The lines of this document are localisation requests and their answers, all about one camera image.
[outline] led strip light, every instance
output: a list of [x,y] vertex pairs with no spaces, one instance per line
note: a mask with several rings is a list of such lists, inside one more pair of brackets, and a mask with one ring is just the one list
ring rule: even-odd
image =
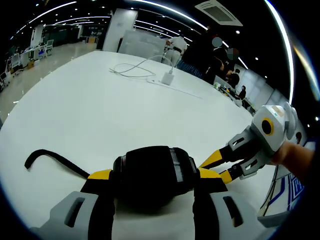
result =
[[145,3],[145,4],[151,4],[151,5],[154,5],[154,6],[163,8],[163,9],[167,9],[167,10],[169,10],[169,11],[171,11],[171,12],[174,12],[174,13],[176,13],[176,14],[179,14],[180,16],[182,16],[182,17],[184,17],[184,18],[186,18],[186,19],[194,22],[195,24],[198,24],[200,27],[204,28],[205,30],[208,30],[208,28],[205,27],[204,25],[202,25],[200,22],[198,22],[198,21],[194,20],[193,18],[191,18],[191,17],[183,14],[182,12],[179,12],[179,11],[177,11],[177,10],[174,10],[174,9],[172,9],[172,8],[170,8],[170,7],[167,7],[167,6],[164,6],[164,5],[155,3],[155,2],[151,2],[151,1],[144,1],[144,0],[128,0],[128,1],[135,1],[135,2]]
[[84,17],[77,17],[77,18],[72,18],[72,19],[68,19],[68,20],[64,20],[64,21],[59,21],[59,22],[56,22],[55,24],[60,24],[60,23],[79,20],[79,19],[94,19],[94,18],[106,19],[106,18],[110,18],[110,16],[84,16]]
[[[72,2],[68,2],[68,3],[66,3],[66,4],[63,4],[63,5],[60,5],[60,6],[57,6],[57,7],[54,7],[54,8],[52,8],[52,9],[50,9],[50,10],[48,10],[48,11],[46,11],[46,12],[44,12],[44,13],[42,13],[42,14],[40,14],[39,16],[37,16],[36,18],[34,18],[34,19],[32,19],[28,24],[30,24],[30,23],[32,23],[34,20],[36,20],[36,19],[38,19],[38,18],[40,18],[40,17],[42,17],[42,16],[44,16],[44,15],[46,15],[47,13],[50,13],[50,12],[52,12],[52,11],[54,11],[54,10],[57,10],[57,9],[59,9],[59,8],[62,8],[62,7],[65,7],[65,6],[68,6],[68,5],[70,5],[70,4],[75,4],[77,1],[72,1]],[[26,27],[27,25],[24,25],[22,28],[20,28],[20,30],[18,30],[15,34],[18,34],[22,29],[24,29],[25,27]]]
[[52,11],[56,10],[56,9],[59,9],[59,8],[62,8],[62,7],[68,6],[68,5],[70,5],[70,4],[75,4],[76,2],[77,2],[77,1],[72,1],[72,2],[69,2],[69,3],[63,4],[63,5],[57,6],[57,7],[55,7],[55,8],[52,8],[52,9],[50,9],[50,10],[48,10],[48,11],[46,11],[46,12],[44,12],[44,13],[40,14],[40,15],[39,15],[39,16],[37,16],[36,18],[32,19],[32,20],[29,22],[29,24],[30,24],[30,23],[32,23],[34,20],[36,20],[36,19],[38,19],[38,18],[42,17],[43,15],[46,15],[47,13],[50,13],[50,12],[52,12]]
[[[174,34],[177,34],[177,35],[180,35],[179,33],[175,32],[175,31],[171,31],[169,29],[166,29],[162,26],[158,26],[158,25],[155,25],[155,24],[152,24],[152,23],[149,23],[149,22],[146,22],[146,21],[139,21],[139,20],[135,20],[136,22],[139,22],[139,23],[143,23],[143,24],[149,24],[149,25],[152,25],[152,26],[155,26],[157,28],[160,28],[160,29],[164,29],[164,30],[167,30],[168,32],[171,32],[171,33],[174,33]],[[189,40],[190,42],[193,42],[191,39],[187,38],[187,37],[184,37],[185,39]]]
[[272,12],[276,23],[278,24],[278,27],[280,28],[285,48],[286,48],[286,53],[288,56],[288,62],[289,62],[289,69],[290,69],[290,95],[289,95],[289,104],[292,104],[292,100],[294,97],[294,90],[295,90],[295,71],[294,71],[294,58],[292,56],[292,51],[291,51],[291,46],[289,42],[289,37],[286,32],[286,28],[284,26],[284,23],[281,21],[281,18],[277,12],[277,10],[272,6],[272,4],[268,0],[264,0],[266,5],[269,7],[270,11]]
[[95,22],[94,21],[86,21],[86,22],[77,22],[77,23],[73,23],[73,24],[71,24],[71,25],[78,25],[78,24],[94,24]]

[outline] human arm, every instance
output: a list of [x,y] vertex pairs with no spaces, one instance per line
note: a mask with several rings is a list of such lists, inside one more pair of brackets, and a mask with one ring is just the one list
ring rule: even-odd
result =
[[314,151],[285,141],[273,156],[272,163],[285,166],[300,182],[304,183],[314,155]]
[[220,70],[223,71],[225,69],[224,63],[219,58],[217,58],[216,56],[214,56],[214,58],[221,62]]
[[172,38],[168,39],[165,43],[167,45],[171,45],[171,44],[173,44],[173,42],[174,42],[174,38],[172,37]]

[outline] person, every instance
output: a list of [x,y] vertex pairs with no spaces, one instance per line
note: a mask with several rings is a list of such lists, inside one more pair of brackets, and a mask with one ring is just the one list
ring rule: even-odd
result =
[[232,88],[236,88],[240,81],[239,77],[240,70],[236,69],[234,73],[230,74],[230,76],[226,79],[227,83],[231,85]]
[[212,40],[217,37],[212,27],[208,27],[205,34],[195,39],[182,56],[177,64],[177,68],[194,75],[200,79],[204,79],[206,72],[215,60]]
[[213,50],[212,55],[213,61],[211,62],[209,69],[206,71],[203,80],[213,85],[216,75],[225,69],[227,51],[223,47],[217,47]]
[[295,134],[295,138],[296,138],[296,144],[300,144],[300,142],[301,142],[301,139],[302,139],[302,134],[301,134],[301,132],[297,132],[296,134]]
[[241,90],[241,92],[238,94],[238,97],[239,97],[241,100],[243,100],[243,99],[245,99],[246,94],[247,94],[247,93],[246,93],[246,86],[243,85],[241,89],[242,89],[242,90]]
[[180,56],[184,54],[187,49],[187,43],[184,39],[184,36],[174,36],[166,41],[166,44],[172,45],[173,49],[169,49],[166,52],[166,57],[172,62],[172,65],[175,67],[177,65]]

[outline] gray plastic bracket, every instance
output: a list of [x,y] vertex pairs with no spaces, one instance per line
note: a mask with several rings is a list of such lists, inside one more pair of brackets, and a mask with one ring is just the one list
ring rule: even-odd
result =
[[267,156],[266,153],[261,149],[251,159],[249,159],[244,163],[240,163],[239,165],[242,169],[243,176],[246,177],[254,173],[257,173],[260,167],[266,165],[270,161],[271,161],[271,157]]
[[[265,227],[258,221],[257,213],[252,206],[238,193],[232,191],[210,194],[219,220],[219,240],[254,240]],[[234,201],[243,223],[234,226],[225,197],[231,197]]]
[[[238,142],[237,144],[233,144],[238,140],[242,139],[242,141]],[[234,152],[236,149],[241,148],[244,144],[256,139],[256,135],[254,132],[251,131],[250,126],[247,126],[241,133],[235,135],[227,144],[230,146],[232,151]]]
[[[73,191],[50,211],[50,219],[41,227],[30,230],[43,240],[87,240],[89,222],[98,195]],[[74,225],[68,226],[77,204],[82,203]]]

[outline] white table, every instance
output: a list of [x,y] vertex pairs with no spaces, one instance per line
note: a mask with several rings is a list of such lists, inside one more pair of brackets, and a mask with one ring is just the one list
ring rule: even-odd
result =
[[[85,183],[46,156],[27,171],[25,160],[35,150],[59,153],[88,173],[112,168],[114,160],[128,151],[156,145],[182,148],[199,166],[251,123],[244,108],[178,69],[172,86],[198,97],[109,71],[117,64],[142,60],[104,51],[88,53],[46,76],[14,107],[0,132],[0,180],[28,227],[40,227],[53,206]],[[157,74],[149,78],[153,80],[161,80],[170,69],[151,60],[142,67]],[[130,74],[144,75],[141,71]],[[274,168],[266,166],[228,188],[242,193],[258,211],[273,173]],[[190,207],[192,192],[188,196]],[[174,211],[183,208],[180,199],[171,205]],[[191,211],[188,208],[186,214],[192,217]]]
[[34,48],[31,48],[27,51],[24,51],[23,53],[20,54],[20,60],[21,60],[21,64],[23,67],[26,67],[28,65],[28,62],[29,62],[29,54],[31,52],[34,52],[34,56],[33,56],[33,59],[34,60],[37,60],[39,58],[39,51],[40,49],[43,49],[44,50],[44,55],[47,57],[48,54],[47,54],[47,44],[45,45],[42,45],[42,46],[36,46]]

